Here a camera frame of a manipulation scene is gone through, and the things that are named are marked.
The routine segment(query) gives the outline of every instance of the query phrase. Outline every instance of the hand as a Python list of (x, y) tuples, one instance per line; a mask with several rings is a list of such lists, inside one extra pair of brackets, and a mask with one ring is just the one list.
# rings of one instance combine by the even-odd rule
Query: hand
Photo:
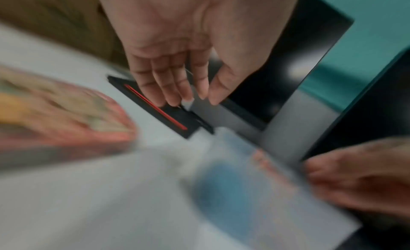
[[(177, 106), (194, 86), (216, 105), (267, 60), (297, 0), (101, 0), (142, 92)], [(223, 61), (212, 83), (212, 47)]]
[(340, 206), (410, 217), (410, 138), (315, 156), (306, 164), (318, 197)]

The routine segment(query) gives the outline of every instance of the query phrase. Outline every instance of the red stripe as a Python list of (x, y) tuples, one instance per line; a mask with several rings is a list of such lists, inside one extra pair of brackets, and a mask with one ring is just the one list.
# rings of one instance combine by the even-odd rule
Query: red stripe
[(130, 91), (132, 91), (135, 95), (140, 97), (143, 101), (145, 101), (148, 105), (153, 107), (156, 111), (158, 111), (161, 115), (163, 115), (167, 120), (171, 121), (174, 125), (179, 127), (182, 130), (188, 130), (188, 128), (178, 121), (176, 121), (173, 117), (169, 116), (167, 113), (165, 113), (162, 109), (157, 107), (155, 104), (153, 104), (151, 101), (149, 101), (147, 98), (145, 98), (142, 94), (140, 94), (138, 91), (136, 91), (134, 88), (132, 88), (130, 85), (125, 84), (125, 87), (127, 87)]

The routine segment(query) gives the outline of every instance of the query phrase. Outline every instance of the red package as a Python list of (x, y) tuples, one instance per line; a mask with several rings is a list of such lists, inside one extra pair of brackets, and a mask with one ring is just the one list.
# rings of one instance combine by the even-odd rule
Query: red package
[(123, 152), (136, 135), (108, 96), (0, 67), (0, 168)]

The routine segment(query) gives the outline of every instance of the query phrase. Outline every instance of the palm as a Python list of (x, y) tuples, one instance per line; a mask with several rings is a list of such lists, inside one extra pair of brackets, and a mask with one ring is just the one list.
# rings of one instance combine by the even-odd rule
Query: palm
[(219, 103), (269, 56), (296, 0), (101, 0), (124, 44), (130, 69), (154, 103), (176, 106), (194, 85), (208, 96), (208, 60), (214, 47), (225, 63), (209, 98)]

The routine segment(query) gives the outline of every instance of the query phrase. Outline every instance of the teal wall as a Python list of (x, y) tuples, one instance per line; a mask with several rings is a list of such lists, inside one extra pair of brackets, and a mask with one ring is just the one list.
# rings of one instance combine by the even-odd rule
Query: teal wall
[(410, 0), (325, 0), (354, 24), (301, 85), (343, 110), (404, 48), (410, 46)]

